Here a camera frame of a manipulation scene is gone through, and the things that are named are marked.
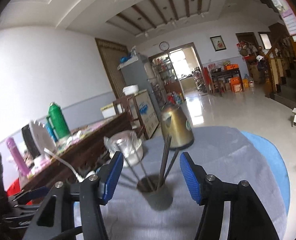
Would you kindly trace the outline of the white power strip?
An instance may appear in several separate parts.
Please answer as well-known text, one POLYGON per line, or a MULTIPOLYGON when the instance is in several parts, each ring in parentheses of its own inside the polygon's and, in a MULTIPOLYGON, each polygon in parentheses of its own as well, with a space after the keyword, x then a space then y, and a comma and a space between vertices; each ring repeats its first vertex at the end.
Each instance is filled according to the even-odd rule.
POLYGON ((85 176, 82 176, 79 173, 75 173, 75 177, 77 178, 77 181, 79 183, 83 182, 85 179, 87 179, 88 177, 90 177, 92 175, 96 175, 95 171, 90 171, 85 176))

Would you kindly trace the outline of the dark carved wooden sideboard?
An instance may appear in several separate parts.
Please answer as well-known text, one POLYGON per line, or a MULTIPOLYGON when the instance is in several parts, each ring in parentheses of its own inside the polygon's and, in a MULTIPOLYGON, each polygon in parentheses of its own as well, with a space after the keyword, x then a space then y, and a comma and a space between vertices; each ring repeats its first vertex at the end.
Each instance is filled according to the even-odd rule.
MULTIPOLYGON (((104 137, 111 137, 116 133, 131 130, 131 120, 128 113, 122 113, 104 120, 83 126, 82 129, 93 128, 77 143, 68 147, 60 156, 76 170, 78 168, 94 167, 98 157, 104 153, 104 137)), ((55 182, 67 179, 74 180, 73 172, 58 160, 47 164, 38 174, 32 178, 19 177, 20 188, 24 191, 46 186, 51 188, 55 182)))

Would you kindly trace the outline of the white plastic bowl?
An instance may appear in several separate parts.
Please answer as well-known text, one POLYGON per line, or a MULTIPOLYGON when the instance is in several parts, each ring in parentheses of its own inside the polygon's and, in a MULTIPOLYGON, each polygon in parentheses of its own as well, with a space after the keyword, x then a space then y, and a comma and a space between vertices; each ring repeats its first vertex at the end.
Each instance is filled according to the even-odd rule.
POLYGON ((130 166, 136 165, 144 156, 142 140, 138 139, 136 142, 121 146, 121 152, 126 159, 124 167, 128 167, 128 164, 130 164, 130 166))

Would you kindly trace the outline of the grey metal utensil cup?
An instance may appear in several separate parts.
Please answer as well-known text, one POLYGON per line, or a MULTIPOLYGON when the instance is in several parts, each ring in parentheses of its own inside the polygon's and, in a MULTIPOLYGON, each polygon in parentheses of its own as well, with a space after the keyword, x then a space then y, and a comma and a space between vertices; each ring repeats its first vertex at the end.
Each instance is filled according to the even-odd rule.
POLYGON ((157 190, 152 191, 148 180, 151 181, 152 186, 156 189, 158 184, 158 175, 152 174, 148 177, 142 178, 137 183, 137 190, 145 198, 151 209, 155 211, 167 210, 172 205, 173 201, 173 197, 167 185, 163 184, 157 190))

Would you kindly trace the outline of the purple thermos bottle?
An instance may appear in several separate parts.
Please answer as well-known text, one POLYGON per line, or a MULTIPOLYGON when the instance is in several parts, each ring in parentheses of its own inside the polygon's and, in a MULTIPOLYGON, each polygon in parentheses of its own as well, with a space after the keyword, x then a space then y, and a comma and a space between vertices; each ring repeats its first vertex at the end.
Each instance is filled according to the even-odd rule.
POLYGON ((17 145, 12 137, 6 139, 6 145, 8 150, 10 151, 14 162, 16 163, 18 170, 22 175, 27 176, 30 173, 30 169, 26 165, 21 153, 19 152, 17 145))

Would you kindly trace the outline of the brass electric kettle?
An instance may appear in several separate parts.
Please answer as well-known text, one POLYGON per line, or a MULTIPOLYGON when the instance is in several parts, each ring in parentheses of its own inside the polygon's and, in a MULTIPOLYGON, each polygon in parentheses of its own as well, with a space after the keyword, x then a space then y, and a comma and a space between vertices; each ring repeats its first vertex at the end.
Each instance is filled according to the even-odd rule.
POLYGON ((184 150, 194 143, 190 122, 180 106, 172 103, 164 105, 160 124, 163 138, 171 137, 171 150, 184 150))

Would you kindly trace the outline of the wooden chair by freezer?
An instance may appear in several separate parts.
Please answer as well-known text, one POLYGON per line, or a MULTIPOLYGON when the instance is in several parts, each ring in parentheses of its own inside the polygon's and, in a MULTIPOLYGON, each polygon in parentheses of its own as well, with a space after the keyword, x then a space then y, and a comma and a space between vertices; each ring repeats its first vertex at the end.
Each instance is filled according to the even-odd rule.
POLYGON ((149 139, 143 119, 139 113, 136 97, 133 94, 116 99, 113 101, 113 107, 116 114, 127 114, 132 129, 136 132, 139 138, 144 136, 146 140, 149 139))

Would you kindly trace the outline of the white chest freezer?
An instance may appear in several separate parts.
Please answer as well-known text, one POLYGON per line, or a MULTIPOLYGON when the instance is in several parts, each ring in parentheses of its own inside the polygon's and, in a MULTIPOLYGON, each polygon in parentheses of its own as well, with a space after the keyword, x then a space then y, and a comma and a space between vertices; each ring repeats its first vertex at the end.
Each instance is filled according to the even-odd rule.
MULTIPOLYGON (((146 89, 139 91, 138 94, 134 96, 136 97, 136 101, 139 107, 139 113, 141 114, 144 125, 146 127, 146 131, 150 139, 159 126, 157 114, 155 112, 154 106, 146 89)), ((109 118, 117 115, 115 113, 113 103, 101 107, 100 110, 104 118, 109 118)))

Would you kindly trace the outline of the white space heater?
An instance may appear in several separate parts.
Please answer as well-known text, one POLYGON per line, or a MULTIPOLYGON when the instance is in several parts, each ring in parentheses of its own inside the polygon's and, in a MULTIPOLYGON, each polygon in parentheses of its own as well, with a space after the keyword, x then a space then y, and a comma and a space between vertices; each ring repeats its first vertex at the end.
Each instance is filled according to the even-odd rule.
POLYGON ((51 152, 55 152, 55 142, 42 122, 31 120, 21 129, 21 133, 27 150, 33 159, 44 154, 45 148, 51 152))

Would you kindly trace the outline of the blue table cloth underneath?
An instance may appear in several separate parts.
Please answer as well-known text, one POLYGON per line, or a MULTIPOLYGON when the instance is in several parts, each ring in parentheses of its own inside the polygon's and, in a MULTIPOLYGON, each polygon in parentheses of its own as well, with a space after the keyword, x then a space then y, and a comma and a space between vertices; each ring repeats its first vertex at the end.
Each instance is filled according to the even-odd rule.
POLYGON ((241 133, 255 146, 255 148, 265 157, 268 165, 275 176, 279 186, 286 213, 289 213, 290 206, 290 181, 285 162, 277 147, 268 139, 246 131, 241 133))

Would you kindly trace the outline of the green thermos flask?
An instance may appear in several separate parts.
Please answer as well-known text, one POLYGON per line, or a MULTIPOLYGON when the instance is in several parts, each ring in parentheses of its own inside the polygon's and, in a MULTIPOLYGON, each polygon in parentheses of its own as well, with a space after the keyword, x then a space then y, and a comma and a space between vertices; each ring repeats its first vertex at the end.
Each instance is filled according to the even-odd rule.
POLYGON ((59 140, 66 139, 71 135, 62 110, 57 103, 52 102, 49 105, 48 115, 46 118, 50 122, 50 126, 56 133, 59 140))

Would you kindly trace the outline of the white rice cooker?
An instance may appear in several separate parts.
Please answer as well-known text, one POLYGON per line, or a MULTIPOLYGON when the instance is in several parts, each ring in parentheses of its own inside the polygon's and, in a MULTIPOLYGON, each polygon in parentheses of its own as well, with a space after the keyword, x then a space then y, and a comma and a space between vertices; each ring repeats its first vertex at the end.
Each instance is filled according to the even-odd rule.
POLYGON ((125 96, 132 95, 132 94, 136 95, 138 94, 138 92, 139 92, 138 85, 130 85, 123 88, 123 93, 125 96))

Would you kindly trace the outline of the dark dining table far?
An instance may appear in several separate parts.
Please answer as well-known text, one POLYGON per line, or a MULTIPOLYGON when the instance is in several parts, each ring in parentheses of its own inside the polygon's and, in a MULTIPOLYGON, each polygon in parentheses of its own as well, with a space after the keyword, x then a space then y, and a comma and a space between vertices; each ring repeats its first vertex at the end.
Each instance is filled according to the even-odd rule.
POLYGON ((233 93, 245 91, 239 68, 212 71, 210 72, 210 78, 212 91, 218 91, 220 96, 223 96, 223 93, 225 93, 228 88, 230 88, 233 93))

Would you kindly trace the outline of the grey refrigerator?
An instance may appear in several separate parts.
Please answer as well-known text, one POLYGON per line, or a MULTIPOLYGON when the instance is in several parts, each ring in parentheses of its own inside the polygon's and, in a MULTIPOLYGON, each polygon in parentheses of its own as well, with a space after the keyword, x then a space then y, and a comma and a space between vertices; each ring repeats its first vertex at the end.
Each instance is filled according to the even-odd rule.
POLYGON ((155 112, 160 116, 160 110, 166 104, 166 92, 160 75, 148 57, 138 54, 120 63, 118 70, 127 86, 137 85, 139 90, 147 90, 155 112))

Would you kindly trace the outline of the framed flower picture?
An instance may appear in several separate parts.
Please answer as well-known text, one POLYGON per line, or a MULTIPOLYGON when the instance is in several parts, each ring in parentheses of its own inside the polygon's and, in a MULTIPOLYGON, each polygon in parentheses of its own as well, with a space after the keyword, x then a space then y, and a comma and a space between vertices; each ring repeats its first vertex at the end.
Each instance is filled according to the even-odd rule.
POLYGON ((215 51, 222 51, 227 49, 221 35, 210 37, 210 40, 215 51))

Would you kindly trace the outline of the round wall clock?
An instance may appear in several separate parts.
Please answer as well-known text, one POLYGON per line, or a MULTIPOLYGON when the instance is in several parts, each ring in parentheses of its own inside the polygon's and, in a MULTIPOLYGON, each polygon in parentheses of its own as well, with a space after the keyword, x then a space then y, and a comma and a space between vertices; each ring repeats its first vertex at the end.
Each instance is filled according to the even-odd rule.
POLYGON ((169 45, 168 42, 166 42, 166 41, 162 41, 162 42, 160 42, 160 44, 159 44, 159 49, 160 49, 161 51, 167 51, 167 50, 169 50, 169 48, 170 48, 170 45, 169 45))

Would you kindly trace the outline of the pink wall calendar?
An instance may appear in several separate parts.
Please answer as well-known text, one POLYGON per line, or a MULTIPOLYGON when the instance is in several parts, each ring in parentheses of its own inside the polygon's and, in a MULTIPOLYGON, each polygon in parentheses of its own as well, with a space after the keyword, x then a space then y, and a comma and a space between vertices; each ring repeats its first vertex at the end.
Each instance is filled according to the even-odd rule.
POLYGON ((278 10, 290 36, 296 35, 296 15, 287 0, 271 0, 278 10))

